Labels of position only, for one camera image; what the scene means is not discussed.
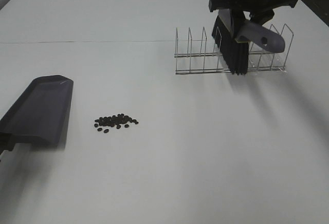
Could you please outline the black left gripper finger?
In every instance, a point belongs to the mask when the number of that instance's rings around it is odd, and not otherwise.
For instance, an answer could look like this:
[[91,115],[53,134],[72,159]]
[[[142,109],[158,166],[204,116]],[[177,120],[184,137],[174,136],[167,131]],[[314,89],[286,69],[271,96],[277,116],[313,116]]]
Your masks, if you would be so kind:
[[13,151],[15,147],[15,135],[9,133],[1,133],[0,134],[0,151]]

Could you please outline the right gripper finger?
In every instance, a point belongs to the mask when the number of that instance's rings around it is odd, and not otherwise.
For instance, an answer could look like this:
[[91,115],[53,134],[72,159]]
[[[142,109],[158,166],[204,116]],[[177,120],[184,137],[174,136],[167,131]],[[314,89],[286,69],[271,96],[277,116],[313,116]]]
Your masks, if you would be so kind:
[[274,17],[275,13],[273,10],[267,11],[253,11],[250,12],[249,17],[250,21],[259,25],[264,25]]
[[240,28],[244,24],[246,18],[242,10],[230,10],[230,33],[232,38],[236,38]]

